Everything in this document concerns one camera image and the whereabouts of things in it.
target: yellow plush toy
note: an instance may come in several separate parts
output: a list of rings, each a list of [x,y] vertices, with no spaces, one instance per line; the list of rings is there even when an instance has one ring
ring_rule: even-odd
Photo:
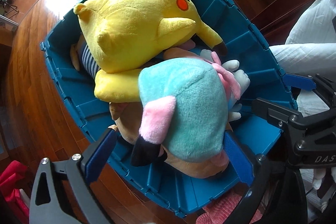
[[[221,37],[206,25],[190,0],[87,0],[73,11],[101,70],[95,96],[106,102],[139,102],[140,66],[197,34],[218,54]]]

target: striped shirt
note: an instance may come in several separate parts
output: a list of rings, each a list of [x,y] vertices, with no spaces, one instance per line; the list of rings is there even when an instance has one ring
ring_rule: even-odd
[[[88,45],[86,44],[86,41],[83,42],[83,45],[81,46],[80,50],[78,51],[78,58],[79,62],[83,66],[83,68],[86,70],[86,72],[95,79],[97,72],[100,70],[98,64],[93,59],[93,56],[89,50]]]

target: red fabric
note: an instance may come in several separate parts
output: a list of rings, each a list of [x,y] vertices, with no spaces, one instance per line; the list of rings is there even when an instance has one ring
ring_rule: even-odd
[[[0,175],[0,191],[14,215],[23,224],[28,224],[29,209],[20,197],[20,190],[15,189],[15,183],[25,177],[26,171],[27,166],[14,160]]]
[[[197,218],[196,224],[222,224],[232,213],[240,199],[241,196],[233,191],[221,196],[203,207],[205,213]],[[250,223],[259,220],[261,217],[262,214],[257,210]]]

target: storage bin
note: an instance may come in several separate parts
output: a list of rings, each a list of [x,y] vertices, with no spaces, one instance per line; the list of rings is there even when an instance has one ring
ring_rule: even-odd
[[[290,88],[282,81],[283,69],[277,64],[259,30],[251,24],[232,0],[192,0],[202,20],[216,30],[229,50],[223,62],[237,59],[251,80],[241,98],[242,118],[231,124],[234,133],[254,153],[267,153],[280,136],[279,130],[251,114],[251,101],[256,97],[296,108]],[[65,106],[92,142],[113,123],[108,103],[95,98],[94,81],[85,72],[77,72],[70,60],[70,45],[78,41],[80,27],[77,16],[69,11],[41,43],[46,66]],[[195,37],[200,50],[206,47]],[[118,138],[109,165],[145,196],[179,217],[195,212],[218,198],[238,182],[232,166],[220,175],[195,179],[168,164],[144,167],[130,165],[132,146]]]

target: turquoise plush fabric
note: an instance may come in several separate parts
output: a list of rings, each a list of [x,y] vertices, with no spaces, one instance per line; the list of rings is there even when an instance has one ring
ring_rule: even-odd
[[[202,162],[222,150],[227,123],[224,87],[214,68],[193,58],[170,59],[141,71],[142,105],[172,95],[176,108],[163,145],[176,157]]]

